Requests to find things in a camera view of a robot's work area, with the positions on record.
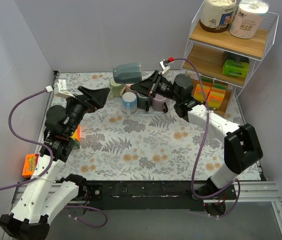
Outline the dark grey mug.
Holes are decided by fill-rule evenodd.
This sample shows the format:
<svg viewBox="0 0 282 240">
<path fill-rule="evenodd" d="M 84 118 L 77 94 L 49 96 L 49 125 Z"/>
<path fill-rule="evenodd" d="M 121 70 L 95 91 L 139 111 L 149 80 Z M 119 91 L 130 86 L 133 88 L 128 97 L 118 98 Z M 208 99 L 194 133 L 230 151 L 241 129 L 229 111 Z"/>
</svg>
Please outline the dark grey mug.
<svg viewBox="0 0 282 240">
<path fill-rule="evenodd" d="M 137 96 L 138 108 L 143 109 L 146 112 L 148 112 L 150 110 L 152 99 L 149 96 L 141 94 L 139 92 L 136 94 L 136 96 Z"/>
</svg>

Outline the lilac mug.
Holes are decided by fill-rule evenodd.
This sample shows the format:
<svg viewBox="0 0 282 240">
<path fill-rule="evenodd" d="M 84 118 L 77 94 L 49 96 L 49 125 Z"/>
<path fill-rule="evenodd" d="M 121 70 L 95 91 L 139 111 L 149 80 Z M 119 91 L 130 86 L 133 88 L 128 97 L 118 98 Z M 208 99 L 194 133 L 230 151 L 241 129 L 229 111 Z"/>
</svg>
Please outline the lilac mug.
<svg viewBox="0 0 282 240">
<path fill-rule="evenodd" d="M 168 106 L 167 106 L 167 98 L 156 94 L 154 98 L 152 98 L 152 108 L 157 112 L 168 112 Z"/>
</svg>

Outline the grey-blue mug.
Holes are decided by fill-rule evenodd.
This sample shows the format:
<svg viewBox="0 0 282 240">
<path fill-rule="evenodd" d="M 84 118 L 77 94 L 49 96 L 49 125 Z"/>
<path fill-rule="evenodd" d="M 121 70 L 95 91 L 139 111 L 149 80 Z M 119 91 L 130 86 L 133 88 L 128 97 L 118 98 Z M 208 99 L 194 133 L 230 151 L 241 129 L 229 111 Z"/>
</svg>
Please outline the grey-blue mug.
<svg viewBox="0 0 282 240">
<path fill-rule="evenodd" d="M 142 81 L 140 62 L 121 64 L 112 71 L 113 79 L 118 84 L 134 84 Z"/>
</svg>

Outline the white and blue mug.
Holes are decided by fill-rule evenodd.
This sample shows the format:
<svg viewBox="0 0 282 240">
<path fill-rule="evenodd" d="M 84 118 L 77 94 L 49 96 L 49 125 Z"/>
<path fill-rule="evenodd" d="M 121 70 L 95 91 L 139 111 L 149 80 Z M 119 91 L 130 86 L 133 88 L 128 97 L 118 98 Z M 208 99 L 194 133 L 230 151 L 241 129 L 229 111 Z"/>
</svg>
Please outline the white and blue mug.
<svg viewBox="0 0 282 240">
<path fill-rule="evenodd" d="M 128 117 L 137 111 L 137 96 L 132 92 L 126 92 L 122 95 L 122 110 Z"/>
</svg>

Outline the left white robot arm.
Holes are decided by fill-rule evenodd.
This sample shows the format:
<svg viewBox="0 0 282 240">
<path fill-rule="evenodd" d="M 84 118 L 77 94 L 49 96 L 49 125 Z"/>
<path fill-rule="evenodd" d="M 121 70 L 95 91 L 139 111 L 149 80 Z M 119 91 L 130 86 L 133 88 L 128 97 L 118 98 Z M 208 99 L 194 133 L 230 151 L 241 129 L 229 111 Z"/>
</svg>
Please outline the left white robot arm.
<svg viewBox="0 0 282 240">
<path fill-rule="evenodd" d="M 62 184 L 48 195 L 58 173 L 75 144 L 72 135 L 86 113 L 104 107 L 110 89 L 88 89 L 79 86 L 79 95 L 66 94 L 66 106 L 54 105 L 46 112 L 44 142 L 34 165 L 34 173 L 9 214 L 0 217 L 0 227 L 18 240 L 46 239 L 50 224 L 58 213 L 73 200 L 99 200 L 102 187 L 89 185 L 77 174 L 62 179 Z"/>
</svg>

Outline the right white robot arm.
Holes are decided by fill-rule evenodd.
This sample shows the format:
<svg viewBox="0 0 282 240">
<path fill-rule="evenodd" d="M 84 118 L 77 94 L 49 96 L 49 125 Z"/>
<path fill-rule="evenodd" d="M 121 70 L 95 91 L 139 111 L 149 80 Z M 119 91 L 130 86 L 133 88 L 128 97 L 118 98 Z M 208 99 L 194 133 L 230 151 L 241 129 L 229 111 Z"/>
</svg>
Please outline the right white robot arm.
<svg viewBox="0 0 282 240">
<path fill-rule="evenodd" d="M 132 84 L 131 89 L 143 95 L 161 95 L 175 101 L 176 114 L 185 121 L 200 126 L 206 133 L 212 133 L 224 145 L 224 164 L 207 179 L 206 183 L 194 189 L 198 199 L 218 199 L 244 170 L 260 160 L 264 154 L 251 124 L 239 125 L 213 113 L 192 96 L 193 84 L 185 74 L 178 74 L 173 82 L 155 71 L 147 79 Z"/>
</svg>

